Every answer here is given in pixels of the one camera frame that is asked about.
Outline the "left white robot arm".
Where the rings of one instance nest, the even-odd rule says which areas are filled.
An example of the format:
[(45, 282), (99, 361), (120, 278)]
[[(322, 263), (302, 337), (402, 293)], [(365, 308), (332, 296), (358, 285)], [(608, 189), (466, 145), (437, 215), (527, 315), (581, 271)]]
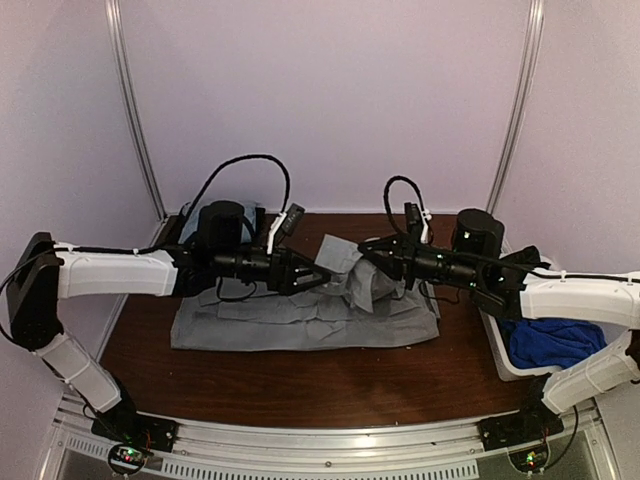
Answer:
[(59, 243), (39, 232), (4, 283), (5, 336), (105, 416), (106, 429), (121, 443), (133, 444), (143, 436), (142, 419), (133, 414), (124, 387), (64, 327), (59, 304), (129, 295), (191, 298), (224, 279), (279, 296), (311, 290), (327, 283), (329, 272), (280, 244), (303, 214), (296, 204), (278, 214), (264, 242), (258, 239), (259, 219), (248, 218), (244, 206), (232, 201), (185, 213), (182, 232), (168, 244), (141, 250)]

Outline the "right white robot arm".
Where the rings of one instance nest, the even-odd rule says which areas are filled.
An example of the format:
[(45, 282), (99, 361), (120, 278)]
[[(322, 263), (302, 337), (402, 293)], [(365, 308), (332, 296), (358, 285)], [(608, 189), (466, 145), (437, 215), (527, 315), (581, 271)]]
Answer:
[(513, 419), (519, 440), (535, 440), (576, 404), (639, 379), (639, 274), (550, 271), (539, 259), (501, 254), (503, 224), (486, 211), (460, 211), (449, 249), (428, 242), (429, 225), (407, 204), (406, 231), (365, 241), (363, 257), (411, 287), (426, 281), (466, 290), (471, 301), (494, 318), (512, 321), (569, 319), (624, 327), (615, 341), (576, 365), (550, 375), (530, 405)]

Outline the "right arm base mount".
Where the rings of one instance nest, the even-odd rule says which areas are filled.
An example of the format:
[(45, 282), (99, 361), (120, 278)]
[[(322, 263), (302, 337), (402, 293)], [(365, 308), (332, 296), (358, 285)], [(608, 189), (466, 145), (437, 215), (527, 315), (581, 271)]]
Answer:
[(485, 451), (542, 441), (564, 431), (557, 414), (546, 407), (527, 407), (514, 413), (487, 417), (477, 428)]

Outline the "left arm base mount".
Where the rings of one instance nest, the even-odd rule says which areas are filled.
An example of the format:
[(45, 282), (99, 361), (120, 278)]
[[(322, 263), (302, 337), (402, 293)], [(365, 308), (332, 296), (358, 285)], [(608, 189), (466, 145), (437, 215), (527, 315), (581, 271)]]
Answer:
[(98, 413), (91, 426), (96, 436), (160, 452), (173, 450), (177, 430), (174, 420), (124, 410)]

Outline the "grey polo shirt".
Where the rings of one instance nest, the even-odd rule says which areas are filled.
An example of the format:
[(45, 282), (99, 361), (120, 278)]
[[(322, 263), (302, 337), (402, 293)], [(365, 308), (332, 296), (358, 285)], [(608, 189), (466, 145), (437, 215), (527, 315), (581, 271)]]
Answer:
[(405, 347), (438, 337), (434, 291), (394, 281), (354, 242), (326, 235), (316, 255), (330, 282), (292, 296), (260, 286), (244, 293), (237, 280), (182, 301), (170, 345), (200, 351), (317, 351)]

